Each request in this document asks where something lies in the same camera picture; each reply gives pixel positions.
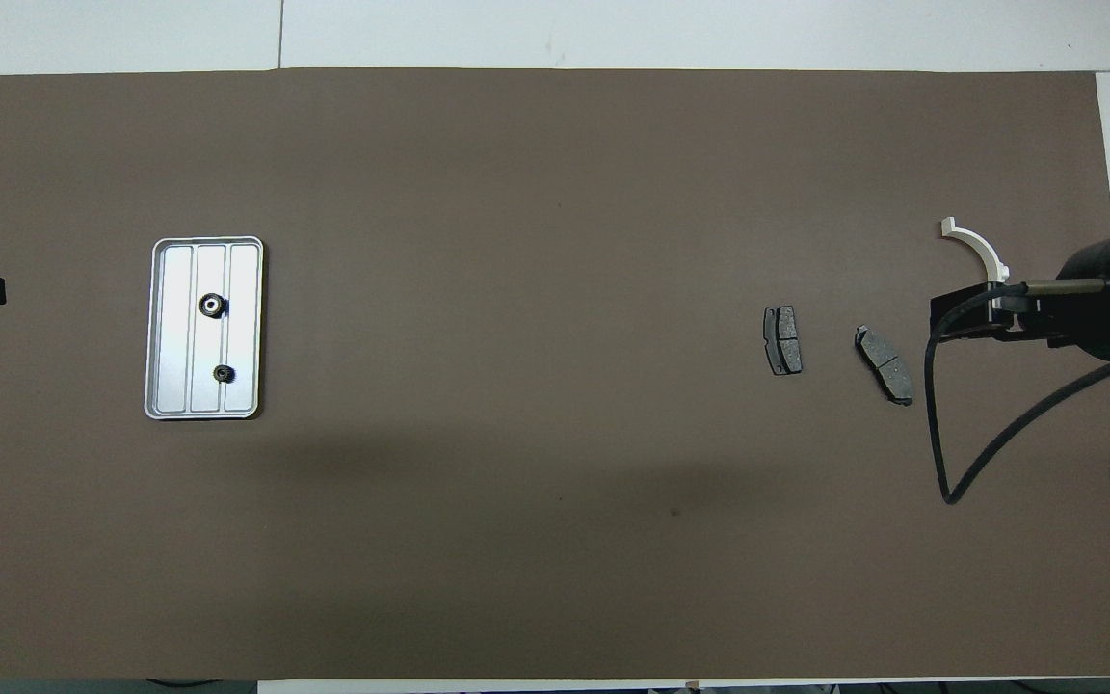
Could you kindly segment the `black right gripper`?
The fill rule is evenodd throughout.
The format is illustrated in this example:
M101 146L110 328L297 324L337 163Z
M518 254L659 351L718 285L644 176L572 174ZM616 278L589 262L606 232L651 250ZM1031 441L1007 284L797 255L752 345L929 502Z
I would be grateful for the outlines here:
M1009 331L1020 330L1020 316L1040 310L1040 300L1027 296L1001 296L992 299L966 311L950 328L944 328L941 321L953 306L975 295L999 288L1000 282L977 282L969 286L957 289L951 293L939 294L931 299L931 335L938 341L956 341L956 339L996 339Z

